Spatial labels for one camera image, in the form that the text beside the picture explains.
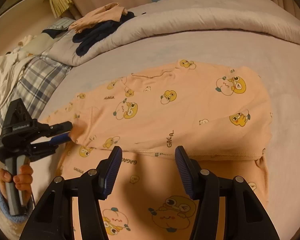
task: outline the bed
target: bed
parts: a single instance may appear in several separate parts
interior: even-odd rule
[[[203,7],[208,13],[198,13]],[[217,17],[209,13],[220,8],[223,14]],[[67,104],[78,92],[178,58],[248,66],[262,78],[274,109],[273,138],[266,149],[267,211],[280,239],[291,239],[300,228],[300,22],[269,0],[162,0],[130,10],[135,15],[146,12],[145,19],[153,16],[155,21],[146,26],[146,21],[137,17],[143,25],[131,22],[131,28],[127,22],[102,44],[96,44],[85,59],[71,54],[75,49],[69,43],[71,32],[47,52],[54,60],[78,67],[55,90],[40,118]],[[177,22],[171,31],[160,17],[175,17],[177,10],[184,10],[189,21],[183,25]],[[225,12],[228,18],[222,18]],[[228,20],[234,13],[237,18]],[[255,15],[247,18],[249,13]],[[206,25],[189,25],[198,18]],[[69,49],[61,53],[64,45]],[[54,177],[59,157],[56,154],[32,163],[36,200]]]

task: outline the navy clothing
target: navy clothing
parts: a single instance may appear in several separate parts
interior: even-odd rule
[[[75,51],[76,54],[78,56],[85,55],[94,44],[114,33],[120,25],[132,19],[133,17],[133,12],[128,12],[127,15],[121,16],[120,22],[108,20],[97,23],[92,28],[84,29],[81,33],[75,34],[72,38],[72,41],[74,43],[81,43]]]

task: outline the human hand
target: human hand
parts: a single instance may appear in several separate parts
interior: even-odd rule
[[[31,183],[33,181],[33,170],[30,165],[25,164],[20,167],[20,174],[13,177],[13,181],[16,184],[16,189],[25,191],[25,201],[28,203],[31,198],[32,189]],[[4,169],[0,169],[0,191],[5,199],[7,199],[6,182],[11,182],[12,176]]]

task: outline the finger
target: finger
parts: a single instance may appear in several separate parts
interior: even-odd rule
[[[30,184],[16,184],[16,189],[21,191],[26,191],[27,193],[32,193],[31,185]]]
[[[33,179],[29,174],[19,174],[13,177],[13,181],[16,184],[31,184]]]
[[[21,174],[33,174],[33,169],[28,164],[22,165],[19,170]]]
[[[11,174],[4,169],[0,169],[0,183],[10,182]]]

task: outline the yellow cartoon character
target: yellow cartoon character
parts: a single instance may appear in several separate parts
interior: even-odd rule
[[[86,98],[86,94],[84,93],[80,93],[79,95],[77,95],[77,100],[85,99],[85,98]]]
[[[131,177],[130,177],[130,183],[131,184],[135,184],[135,183],[137,183],[138,181],[139,181],[139,176],[137,176],[137,175],[132,175]]]
[[[114,88],[116,82],[117,82],[117,81],[111,81],[111,83],[107,86],[107,89],[112,89],[112,88]]]
[[[124,101],[120,102],[113,112],[113,115],[118,119],[121,120],[123,118],[130,119],[137,114],[138,105],[137,103],[129,103],[125,98]]]
[[[203,119],[199,121],[199,125],[209,122],[208,119]]]
[[[157,210],[153,208],[148,210],[151,212],[152,220],[157,226],[174,233],[177,229],[186,229],[190,225],[189,217],[194,215],[196,205],[189,198],[171,196]]]
[[[227,79],[227,77],[219,78],[216,82],[216,91],[230,96],[233,93],[242,94],[246,91],[245,81],[238,76]]]
[[[187,61],[185,59],[180,61],[180,66],[181,67],[185,67],[185,68],[189,68],[189,69],[195,69],[196,64],[194,64],[193,61]]]
[[[109,149],[113,144],[116,144],[119,140],[120,140],[120,136],[110,137],[103,144],[103,147]]]
[[[257,185],[254,182],[249,182],[248,184],[253,191],[257,189]]]
[[[86,148],[84,146],[81,146],[79,149],[79,154],[81,157],[88,157],[92,151],[92,148]]]
[[[126,92],[126,97],[133,97],[134,91],[132,89],[126,87],[124,91]]]
[[[122,227],[116,227],[113,224],[111,224],[110,219],[107,217],[102,217],[102,220],[108,235],[114,236],[118,234],[120,230],[123,229]]]
[[[127,217],[122,212],[119,212],[117,208],[113,207],[111,209],[105,209],[103,210],[102,215],[103,223],[108,235],[116,235],[124,228],[131,231],[128,226],[129,221]]]
[[[240,125],[241,127],[244,127],[246,122],[250,120],[250,114],[249,111],[247,115],[244,115],[243,113],[237,113],[229,116],[229,119],[234,125]]]
[[[173,90],[165,91],[165,93],[161,96],[161,104],[166,105],[167,103],[176,100],[177,93]]]
[[[73,103],[70,102],[69,106],[66,107],[66,112],[70,112],[72,110],[72,108],[73,108]]]

